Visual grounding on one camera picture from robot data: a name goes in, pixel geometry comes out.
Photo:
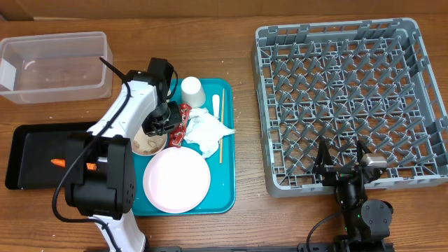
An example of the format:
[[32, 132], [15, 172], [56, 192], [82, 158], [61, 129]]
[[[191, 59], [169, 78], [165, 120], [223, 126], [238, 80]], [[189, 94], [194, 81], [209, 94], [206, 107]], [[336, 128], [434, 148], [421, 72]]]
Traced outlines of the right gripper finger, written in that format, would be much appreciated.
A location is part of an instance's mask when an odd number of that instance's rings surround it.
[[367, 147], [364, 141], [357, 140], [356, 142], [356, 160], [359, 165], [366, 165], [367, 164], [367, 158], [370, 156], [371, 151]]
[[316, 156], [316, 160], [314, 165], [316, 167], [322, 167], [324, 165], [331, 165], [332, 158], [328, 150], [327, 143], [324, 139], [320, 139], [318, 145], [318, 154]]

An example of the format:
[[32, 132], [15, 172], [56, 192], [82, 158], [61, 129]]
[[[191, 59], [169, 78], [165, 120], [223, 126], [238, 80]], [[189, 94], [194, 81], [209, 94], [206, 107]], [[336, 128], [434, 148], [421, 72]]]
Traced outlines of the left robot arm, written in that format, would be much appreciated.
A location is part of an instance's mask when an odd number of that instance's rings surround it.
[[177, 75], [162, 58], [150, 60], [147, 70], [123, 73], [107, 61], [106, 67], [122, 81], [113, 105], [86, 132], [73, 133], [66, 142], [67, 171], [52, 198], [52, 211], [63, 191], [68, 206], [76, 208], [79, 223], [94, 223], [110, 251], [148, 251], [132, 205], [137, 194], [132, 142], [139, 130], [149, 137], [168, 134], [181, 124], [179, 106], [170, 86]]

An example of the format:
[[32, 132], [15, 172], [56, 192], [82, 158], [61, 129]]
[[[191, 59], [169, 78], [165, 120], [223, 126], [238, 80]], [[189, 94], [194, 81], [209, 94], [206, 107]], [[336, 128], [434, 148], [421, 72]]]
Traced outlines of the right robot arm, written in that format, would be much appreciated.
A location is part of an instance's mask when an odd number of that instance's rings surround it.
[[[346, 167], [337, 167], [331, 158], [326, 142], [320, 140], [318, 155], [312, 173], [323, 177], [322, 184], [333, 188], [333, 194], [341, 210], [330, 215], [310, 230], [307, 235], [308, 251], [393, 251], [392, 244], [384, 239], [390, 235], [393, 207], [389, 202], [369, 199], [365, 185], [386, 171], [386, 159], [373, 153], [366, 144], [356, 143], [356, 161]], [[329, 244], [312, 245], [314, 231], [325, 222], [338, 216], [344, 219], [345, 234], [337, 235]]]

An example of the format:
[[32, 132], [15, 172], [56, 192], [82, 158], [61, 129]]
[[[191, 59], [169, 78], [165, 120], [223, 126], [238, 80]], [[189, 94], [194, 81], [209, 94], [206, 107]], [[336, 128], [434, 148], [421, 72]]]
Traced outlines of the pink bowl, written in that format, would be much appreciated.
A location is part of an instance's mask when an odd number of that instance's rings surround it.
[[148, 136], [140, 127], [132, 142], [133, 153], [141, 156], [152, 156], [159, 153], [167, 145], [166, 134]]

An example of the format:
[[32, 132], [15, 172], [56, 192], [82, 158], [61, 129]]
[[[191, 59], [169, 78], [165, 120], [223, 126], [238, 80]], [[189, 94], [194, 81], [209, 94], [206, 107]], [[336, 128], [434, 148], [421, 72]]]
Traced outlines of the orange carrot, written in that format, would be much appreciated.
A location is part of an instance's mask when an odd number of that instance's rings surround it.
[[[66, 162], [63, 159], [52, 159], [51, 162], [58, 167], [66, 167]], [[87, 163], [86, 166], [88, 170], [95, 171], [97, 169], [95, 163]]]

